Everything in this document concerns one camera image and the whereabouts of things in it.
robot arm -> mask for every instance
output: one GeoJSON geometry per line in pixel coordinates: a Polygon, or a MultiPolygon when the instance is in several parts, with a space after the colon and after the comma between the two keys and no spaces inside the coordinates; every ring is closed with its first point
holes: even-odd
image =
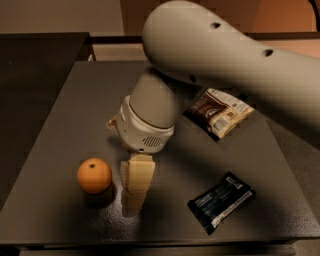
{"type": "Polygon", "coordinates": [[[201,94],[199,86],[241,91],[258,110],[320,144],[319,59],[256,42],[186,1],[153,11],[143,47],[157,71],[145,71],[118,115],[118,134],[128,150],[160,151],[184,107],[201,94]]]}

